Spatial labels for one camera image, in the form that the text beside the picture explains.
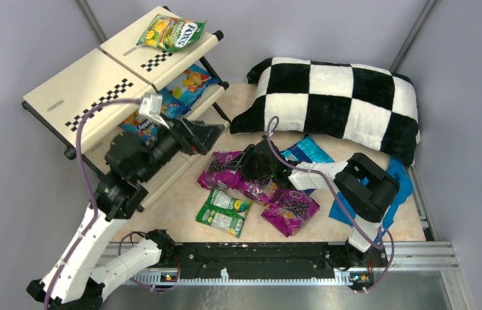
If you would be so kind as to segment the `purple grape candy bag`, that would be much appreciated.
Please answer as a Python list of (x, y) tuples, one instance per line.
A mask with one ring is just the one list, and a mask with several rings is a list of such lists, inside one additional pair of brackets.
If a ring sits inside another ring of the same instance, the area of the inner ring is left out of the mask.
[(261, 216), (284, 236), (295, 235), (320, 210), (305, 191), (282, 191), (267, 203)]
[(262, 183), (260, 181), (241, 180), (236, 185), (235, 190), (260, 205), (275, 205), (286, 192), (285, 189), (280, 188), (268, 179), (264, 179)]
[(243, 151), (215, 151), (207, 168), (199, 175), (197, 182), (204, 189), (235, 189), (241, 183), (241, 172), (228, 167), (228, 164)]

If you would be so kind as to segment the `blue mint candy bag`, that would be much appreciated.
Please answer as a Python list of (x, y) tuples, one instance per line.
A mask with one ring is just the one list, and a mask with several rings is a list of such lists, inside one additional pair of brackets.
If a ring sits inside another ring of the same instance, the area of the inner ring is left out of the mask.
[(333, 163), (334, 160), (324, 151), (308, 134), (291, 147), (281, 152), (281, 155), (290, 161), (308, 163)]

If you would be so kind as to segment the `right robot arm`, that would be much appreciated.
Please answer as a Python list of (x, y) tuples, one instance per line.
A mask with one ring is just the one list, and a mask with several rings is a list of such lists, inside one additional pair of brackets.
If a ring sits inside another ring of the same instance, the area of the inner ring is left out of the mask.
[(361, 253), (384, 248), (383, 219), (400, 184), (367, 155), (357, 152), (346, 161), (309, 163), (285, 158), (265, 140), (227, 160), (226, 167), (248, 180), (269, 176), (282, 189), (328, 189), (335, 199), (344, 197), (340, 207), (352, 224), (347, 244)]

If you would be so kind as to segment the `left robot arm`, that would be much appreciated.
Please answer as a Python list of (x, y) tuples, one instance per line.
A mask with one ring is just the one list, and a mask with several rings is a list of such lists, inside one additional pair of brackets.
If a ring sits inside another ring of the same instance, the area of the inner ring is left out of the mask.
[(99, 309), (138, 272), (169, 263), (175, 243), (165, 230), (155, 229), (129, 251), (98, 265), (111, 238), (141, 208), (148, 195), (145, 183), (178, 153), (208, 154), (224, 131), (222, 124), (177, 118), (168, 120), (150, 143), (133, 132), (118, 134), (105, 155), (110, 170), (90, 190), (72, 241), (45, 277), (29, 283), (27, 293), (45, 309)]

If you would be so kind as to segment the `blue fruit candy bag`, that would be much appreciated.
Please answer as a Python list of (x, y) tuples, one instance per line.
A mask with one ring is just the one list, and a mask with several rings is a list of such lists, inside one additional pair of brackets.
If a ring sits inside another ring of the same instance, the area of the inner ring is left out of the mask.
[(166, 87), (166, 91), (185, 106), (191, 107), (210, 85), (218, 84), (219, 80), (205, 69), (191, 65), (178, 75)]

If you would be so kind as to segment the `blue Sugus candy bag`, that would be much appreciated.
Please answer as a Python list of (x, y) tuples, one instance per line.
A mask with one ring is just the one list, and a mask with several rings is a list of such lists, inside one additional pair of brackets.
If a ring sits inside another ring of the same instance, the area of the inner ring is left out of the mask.
[[(163, 97), (161, 113), (168, 118), (176, 118), (183, 116), (190, 111), (190, 107), (173, 97), (167, 90), (160, 90), (159, 94)], [(137, 111), (127, 117), (119, 127), (127, 132), (134, 132), (148, 144), (150, 140), (154, 140), (158, 135), (158, 127), (155, 123), (140, 116)]]

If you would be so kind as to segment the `cream three-tier shelf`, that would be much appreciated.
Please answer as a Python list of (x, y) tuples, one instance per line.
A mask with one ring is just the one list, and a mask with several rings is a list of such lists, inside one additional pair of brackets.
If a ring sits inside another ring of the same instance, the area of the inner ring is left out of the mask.
[(83, 133), (83, 161), (100, 176), (109, 170), (104, 158), (120, 122), (136, 109), (114, 100), (161, 90), (196, 62), (214, 71), (205, 56), (222, 40), (220, 30), (174, 54), (137, 44), (158, 14), (170, 11), (155, 7), (23, 98), (23, 107), (66, 145), (67, 158), (75, 158), (76, 134)]

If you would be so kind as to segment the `green Fox's candy bag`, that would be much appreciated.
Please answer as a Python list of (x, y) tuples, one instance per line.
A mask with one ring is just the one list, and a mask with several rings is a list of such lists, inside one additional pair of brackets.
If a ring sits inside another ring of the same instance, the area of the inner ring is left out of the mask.
[(157, 14), (139, 37), (136, 45), (177, 52), (197, 42), (206, 22)]

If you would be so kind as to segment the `black white checkered pillow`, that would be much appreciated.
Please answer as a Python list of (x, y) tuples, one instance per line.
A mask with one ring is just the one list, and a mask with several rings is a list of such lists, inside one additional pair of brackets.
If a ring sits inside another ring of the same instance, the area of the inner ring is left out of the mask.
[(246, 75), (253, 104), (231, 122), (232, 134), (279, 131), (325, 134), (413, 165), (420, 142), (416, 90), (401, 74), (362, 64), (270, 57)]

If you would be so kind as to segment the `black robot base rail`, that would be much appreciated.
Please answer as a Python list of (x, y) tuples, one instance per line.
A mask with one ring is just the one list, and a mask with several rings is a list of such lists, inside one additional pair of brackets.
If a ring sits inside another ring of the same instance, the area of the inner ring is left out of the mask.
[(179, 243), (151, 267), (127, 276), (128, 284), (349, 285), (369, 287), (386, 267), (384, 249), (360, 253), (341, 242)]

